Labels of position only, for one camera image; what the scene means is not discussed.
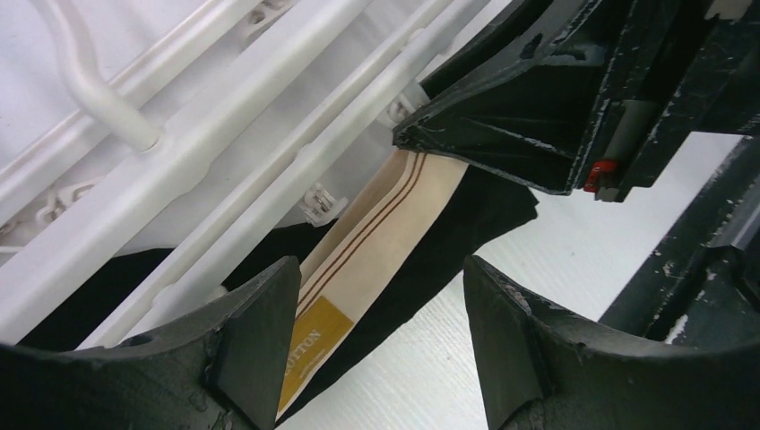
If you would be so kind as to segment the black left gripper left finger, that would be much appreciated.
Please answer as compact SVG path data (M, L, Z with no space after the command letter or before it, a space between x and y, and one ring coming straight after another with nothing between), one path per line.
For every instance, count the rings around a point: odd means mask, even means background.
M298 260L113 348L1 348L4 429L272 429Z

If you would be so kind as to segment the white clip hanger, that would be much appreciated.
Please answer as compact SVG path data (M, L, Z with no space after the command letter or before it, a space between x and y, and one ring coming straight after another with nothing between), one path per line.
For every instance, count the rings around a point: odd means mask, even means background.
M15 344L147 226L366 9L301 1L1 269L1 340Z

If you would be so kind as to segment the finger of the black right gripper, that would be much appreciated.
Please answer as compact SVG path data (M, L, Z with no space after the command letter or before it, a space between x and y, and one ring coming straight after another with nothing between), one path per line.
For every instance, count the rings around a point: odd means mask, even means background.
M394 144L569 194L623 18L620 1L508 3L424 79L431 100Z

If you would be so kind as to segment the black underwear beige waistband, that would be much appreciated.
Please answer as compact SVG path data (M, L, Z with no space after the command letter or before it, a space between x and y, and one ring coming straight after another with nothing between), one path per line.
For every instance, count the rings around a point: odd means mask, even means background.
M227 295L279 259L301 274L278 414L342 342L367 340L367 320L386 332L444 287L464 257L531 219L528 189L457 159L396 150L350 205L335 203L318 226L298 224L248 234L241 252L213 265L189 287L181 251L120 257L54 312L47 333L61 339L100 308L100 295L135 284L123 304L76 350L113 348Z

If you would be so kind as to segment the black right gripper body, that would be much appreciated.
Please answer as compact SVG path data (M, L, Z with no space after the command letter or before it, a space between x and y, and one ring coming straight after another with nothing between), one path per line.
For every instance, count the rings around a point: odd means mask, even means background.
M622 202L652 186L694 132L759 133L759 4L634 1L582 154L582 188Z

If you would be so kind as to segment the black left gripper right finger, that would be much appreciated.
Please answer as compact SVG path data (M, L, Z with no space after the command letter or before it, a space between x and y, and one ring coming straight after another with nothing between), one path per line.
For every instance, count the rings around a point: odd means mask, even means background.
M705 349L637 337L464 261L491 429L756 429L759 343Z

